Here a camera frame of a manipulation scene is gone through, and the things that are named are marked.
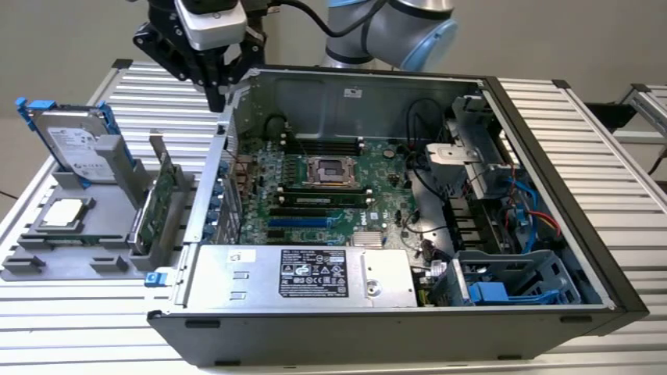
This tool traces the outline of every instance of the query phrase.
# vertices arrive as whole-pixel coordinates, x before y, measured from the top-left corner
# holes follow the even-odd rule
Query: sticker
[[[61,162],[69,164],[72,172],[92,182],[114,181],[112,168],[95,152],[95,136],[80,128],[49,127],[47,130],[63,155]]]
[[[363,93],[364,93],[364,90],[362,90],[359,88],[347,88],[346,91],[343,92],[343,96],[346,98],[362,99]]]
[[[346,250],[283,250],[279,293],[284,298],[344,298]]]
[[[227,253],[228,263],[254,263],[258,254],[254,248],[236,248]]]

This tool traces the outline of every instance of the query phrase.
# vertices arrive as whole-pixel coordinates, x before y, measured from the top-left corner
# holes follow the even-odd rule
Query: green circuit board
[[[387,150],[394,153],[391,159],[384,155]],[[270,215],[270,210],[280,207],[279,185],[291,188],[307,186],[307,163],[314,155],[286,155],[272,141],[256,138],[242,141],[240,154],[254,155],[256,160],[246,193],[242,195],[242,244],[344,246],[351,244],[354,233],[378,231],[382,232],[383,248],[414,250],[419,246],[418,236],[406,232],[396,221],[396,211],[400,211],[402,218],[406,219],[416,206],[412,189],[404,187],[406,161],[396,152],[395,145],[387,141],[366,141],[362,155],[346,157],[355,162],[355,187],[372,190],[372,201],[367,208],[326,208],[330,223],[327,228],[270,227],[270,221],[275,218]],[[322,193],[322,197],[331,199],[327,193]],[[283,231],[284,236],[270,237],[271,230]]]

